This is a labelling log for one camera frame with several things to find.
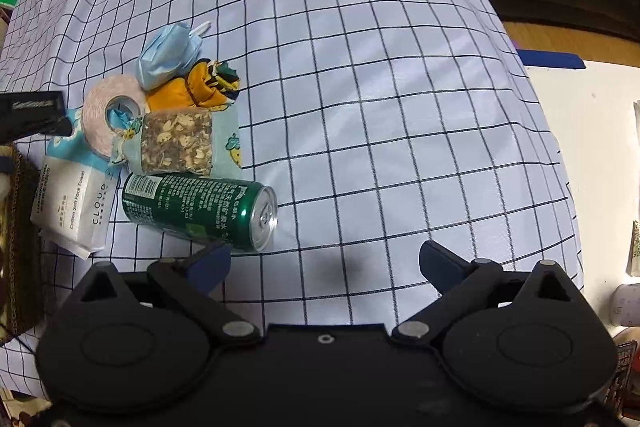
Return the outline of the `pink double-sided tape roll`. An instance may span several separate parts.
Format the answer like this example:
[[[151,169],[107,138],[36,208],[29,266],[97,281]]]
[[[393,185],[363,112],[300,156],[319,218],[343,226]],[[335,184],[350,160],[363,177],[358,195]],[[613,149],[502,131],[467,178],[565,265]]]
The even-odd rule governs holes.
[[[93,153],[109,158],[115,136],[145,113],[145,93],[138,80],[130,75],[110,76],[86,94],[81,112],[82,132]]]

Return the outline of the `crumpled blue face mask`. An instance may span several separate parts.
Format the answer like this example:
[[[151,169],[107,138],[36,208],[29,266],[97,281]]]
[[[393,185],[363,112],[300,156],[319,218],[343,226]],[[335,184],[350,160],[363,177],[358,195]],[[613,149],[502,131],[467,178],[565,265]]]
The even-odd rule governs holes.
[[[138,58],[136,76],[142,90],[152,91],[189,72],[200,56],[203,36],[211,24],[208,20],[195,28],[184,23],[165,26]]]

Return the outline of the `woven lined storage basket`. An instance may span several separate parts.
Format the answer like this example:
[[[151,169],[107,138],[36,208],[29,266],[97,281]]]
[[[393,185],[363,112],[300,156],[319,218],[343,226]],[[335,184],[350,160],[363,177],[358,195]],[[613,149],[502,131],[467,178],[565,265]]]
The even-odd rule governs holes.
[[[40,322],[43,314],[39,230],[32,203],[39,171],[13,144],[1,147],[1,342]]]

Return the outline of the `blue strawberry herb sachet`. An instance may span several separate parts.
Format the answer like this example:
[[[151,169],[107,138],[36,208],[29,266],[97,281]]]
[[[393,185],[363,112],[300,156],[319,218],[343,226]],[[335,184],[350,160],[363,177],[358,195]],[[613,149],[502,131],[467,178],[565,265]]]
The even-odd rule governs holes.
[[[204,178],[241,176],[239,118],[233,106],[162,109],[118,132],[111,163],[139,176],[187,173]]]

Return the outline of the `green drink can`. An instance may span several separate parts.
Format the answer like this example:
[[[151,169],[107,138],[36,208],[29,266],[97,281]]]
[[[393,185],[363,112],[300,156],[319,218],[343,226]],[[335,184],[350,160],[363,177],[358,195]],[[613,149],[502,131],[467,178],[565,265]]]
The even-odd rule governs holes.
[[[278,224],[277,197],[255,181],[190,174],[128,176],[122,209],[138,225],[237,251],[263,251]]]

